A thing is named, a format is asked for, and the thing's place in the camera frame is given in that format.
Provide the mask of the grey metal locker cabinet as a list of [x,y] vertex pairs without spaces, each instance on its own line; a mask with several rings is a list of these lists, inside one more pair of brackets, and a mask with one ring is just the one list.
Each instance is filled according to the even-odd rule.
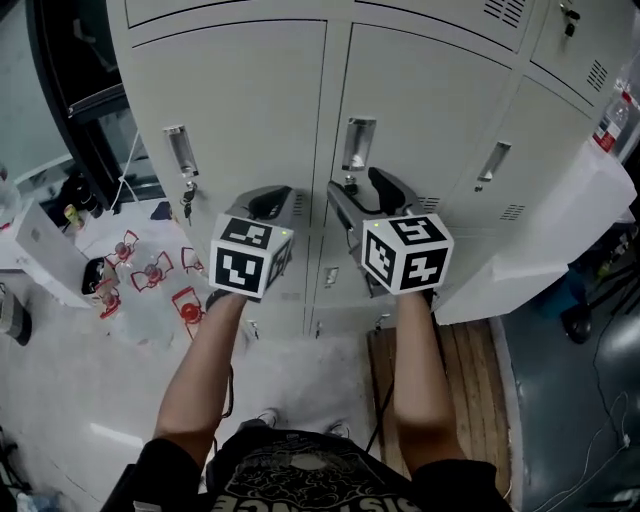
[[[564,34],[560,2],[581,15],[571,38]],[[443,22],[512,50],[515,58],[507,98],[453,198],[462,209],[461,218],[493,228],[497,235],[455,238],[452,234],[452,261],[437,291],[435,310],[443,294],[460,287],[510,244],[581,146],[592,141],[629,54],[636,7],[633,0],[107,0],[107,12],[136,123],[127,87],[133,74],[133,50],[202,29],[287,20],[318,21],[327,27],[329,21],[337,20],[414,32],[430,22]],[[318,126],[319,107],[312,188],[308,196],[296,190],[294,210],[295,233],[309,236],[304,326],[301,332],[259,332],[254,322],[243,319],[244,332],[255,340],[366,332],[393,322],[391,298],[372,298],[350,258],[352,235],[344,229],[344,253],[325,256],[322,252],[323,231],[313,225]],[[155,159],[150,158],[166,194]],[[181,199],[166,196],[198,255],[207,259],[211,239],[207,244],[196,243],[189,235],[191,226]]]

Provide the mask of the water bottle red label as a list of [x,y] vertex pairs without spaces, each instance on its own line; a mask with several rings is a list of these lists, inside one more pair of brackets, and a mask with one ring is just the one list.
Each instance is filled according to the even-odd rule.
[[593,141],[605,152],[610,153],[623,128],[626,126],[632,98],[622,91],[606,108],[593,135]]

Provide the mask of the person's right forearm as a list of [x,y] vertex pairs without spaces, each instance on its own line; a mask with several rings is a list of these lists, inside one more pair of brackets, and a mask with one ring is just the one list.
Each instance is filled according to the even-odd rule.
[[411,474],[430,463],[463,460],[431,311],[418,292],[397,297],[394,416]]

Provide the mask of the person's black printed T-shirt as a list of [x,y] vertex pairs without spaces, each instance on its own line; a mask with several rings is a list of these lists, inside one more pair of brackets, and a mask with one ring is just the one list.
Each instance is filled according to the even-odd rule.
[[147,443],[101,512],[511,512],[493,465],[445,460],[407,479],[352,441],[235,434],[201,471],[169,440]]

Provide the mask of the person's left forearm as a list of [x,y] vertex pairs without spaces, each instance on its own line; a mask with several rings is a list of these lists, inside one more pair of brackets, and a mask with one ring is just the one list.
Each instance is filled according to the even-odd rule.
[[184,449],[203,467],[226,402],[231,358],[247,298],[226,295],[204,315],[165,392],[154,436]]

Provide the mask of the white water dispenser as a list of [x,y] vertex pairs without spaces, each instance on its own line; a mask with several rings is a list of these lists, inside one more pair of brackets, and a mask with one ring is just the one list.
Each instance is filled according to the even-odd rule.
[[92,300],[82,293],[88,258],[33,199],[7,231],[19,268],[59,302],[90,309]]

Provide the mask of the large water jug pink label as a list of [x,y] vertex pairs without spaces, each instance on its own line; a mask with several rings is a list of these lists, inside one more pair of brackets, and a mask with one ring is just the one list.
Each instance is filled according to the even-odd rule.
[[20,192],[9,179],[6,166],[0,161],[0,232],[12,224],[20,210]]

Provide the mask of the person's black trousers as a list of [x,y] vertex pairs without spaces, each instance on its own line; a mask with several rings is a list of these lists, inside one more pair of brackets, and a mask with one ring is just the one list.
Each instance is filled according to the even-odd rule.
[[247,436],[265,436],[276,432],[277,428],[274,423],[267,423],[260,418],[254,418],[240,424],[236,433],[245,433]]

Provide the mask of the white foam box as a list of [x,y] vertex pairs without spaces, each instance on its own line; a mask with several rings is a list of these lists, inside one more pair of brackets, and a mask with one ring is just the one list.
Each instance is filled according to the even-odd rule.
[[567,271],[566,263],[511,265],[494,256],[460,287],[437,300],[436,321],[451,325],[508,314]]
[[585,142],[558,184],[496,255],[499,279],[563,274],[636,199],[624,167],[595,142]]

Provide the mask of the grey woven basket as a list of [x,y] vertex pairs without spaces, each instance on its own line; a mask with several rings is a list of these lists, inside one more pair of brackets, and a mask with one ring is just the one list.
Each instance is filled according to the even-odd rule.
[[32,318],[18,297],[0,282],[0,334],[26,346],[32,335]]

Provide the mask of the black tumbler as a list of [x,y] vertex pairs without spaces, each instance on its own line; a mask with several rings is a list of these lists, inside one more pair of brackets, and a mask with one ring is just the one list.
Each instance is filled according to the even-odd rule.
[[99,218],[103,214],[102,204],[97,200],[96,196],[91,191],[88,182],[81,174],[79,174],[75,179],[73,191],[74,206],[78,211],[86,211],[95,219]]

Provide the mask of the black framed glass window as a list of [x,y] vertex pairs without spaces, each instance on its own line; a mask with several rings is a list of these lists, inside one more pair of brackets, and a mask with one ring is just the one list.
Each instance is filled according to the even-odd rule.
[[124,90],[106,0],[25,0],[38,79],[73,159],[103,208],[163,197]]

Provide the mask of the clear jug bright red cap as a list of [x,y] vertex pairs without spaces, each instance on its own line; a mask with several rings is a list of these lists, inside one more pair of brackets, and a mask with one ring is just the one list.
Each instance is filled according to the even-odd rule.
[[192,286],[188,286],[171,297],[178,316],[191,340],[195,339],[204,316],[202,303]]

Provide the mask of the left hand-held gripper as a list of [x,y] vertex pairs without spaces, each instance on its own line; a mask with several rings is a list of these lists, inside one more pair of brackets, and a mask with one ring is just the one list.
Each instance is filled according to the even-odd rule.
[[289,263],[295,202],[296,192],[282,185],[238,196],[214,226],[209,284],[260,302]]

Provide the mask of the wooden slat platform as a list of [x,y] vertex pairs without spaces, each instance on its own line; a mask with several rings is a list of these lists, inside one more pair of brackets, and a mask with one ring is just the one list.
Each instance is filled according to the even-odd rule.
[[[483,320],[440,326],[436,333],[460,446],[467,458],[496,467],[497,489],[507,498],[512,485],[509,420],[489,323]],[[408,477],[393,419],[395,330],[369,332],[367,348],[376,416],[368,447],[384,464]]]

